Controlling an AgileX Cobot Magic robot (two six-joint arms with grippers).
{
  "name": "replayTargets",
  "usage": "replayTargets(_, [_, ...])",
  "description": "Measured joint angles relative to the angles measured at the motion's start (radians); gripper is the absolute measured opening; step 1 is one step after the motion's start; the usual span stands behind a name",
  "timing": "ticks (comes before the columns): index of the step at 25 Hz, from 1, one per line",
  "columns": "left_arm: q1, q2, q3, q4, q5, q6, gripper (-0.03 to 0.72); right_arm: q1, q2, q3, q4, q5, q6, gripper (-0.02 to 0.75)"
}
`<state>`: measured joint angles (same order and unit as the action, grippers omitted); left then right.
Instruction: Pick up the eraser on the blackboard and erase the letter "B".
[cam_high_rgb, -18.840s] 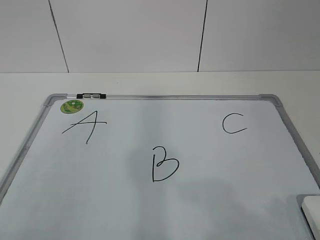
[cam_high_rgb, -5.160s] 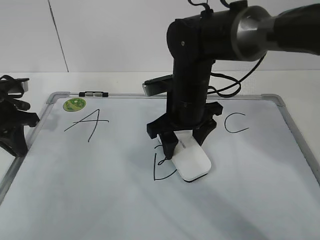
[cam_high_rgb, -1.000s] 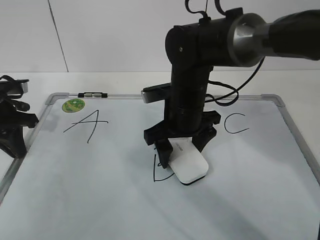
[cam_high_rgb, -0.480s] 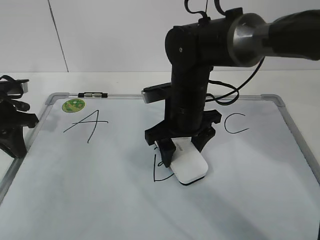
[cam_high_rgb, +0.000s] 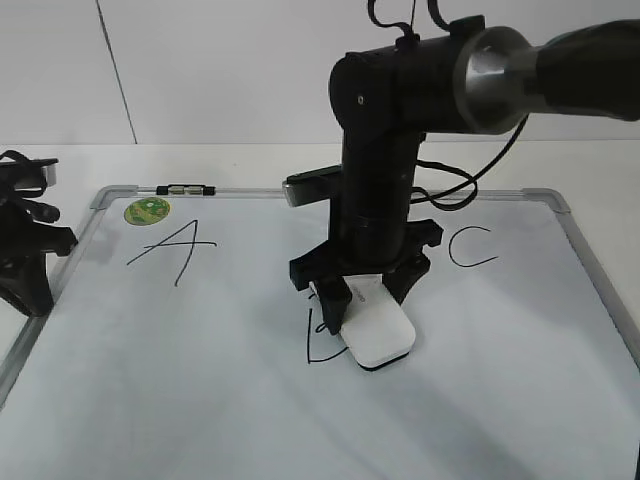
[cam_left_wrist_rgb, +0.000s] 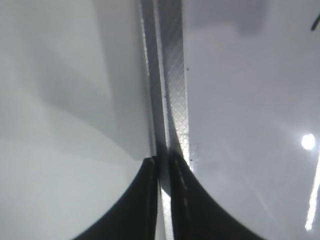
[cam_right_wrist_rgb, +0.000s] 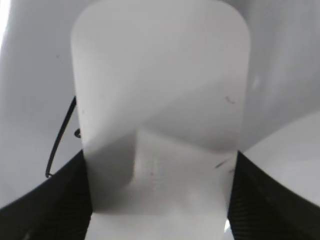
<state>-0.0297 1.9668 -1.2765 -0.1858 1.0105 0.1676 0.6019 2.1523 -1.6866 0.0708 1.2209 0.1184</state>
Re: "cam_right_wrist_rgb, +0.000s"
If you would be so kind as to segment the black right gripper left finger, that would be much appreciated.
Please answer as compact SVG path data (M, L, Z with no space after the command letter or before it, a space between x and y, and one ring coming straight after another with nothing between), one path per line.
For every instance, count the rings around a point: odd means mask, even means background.
M48 180L1 208L2 240L83 240L93 213L83 152Z

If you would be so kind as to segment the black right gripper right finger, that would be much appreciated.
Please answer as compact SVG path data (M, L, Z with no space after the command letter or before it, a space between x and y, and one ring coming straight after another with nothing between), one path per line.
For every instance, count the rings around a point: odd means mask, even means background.
M320 208L237 153L227 218L236 240L318 240Z

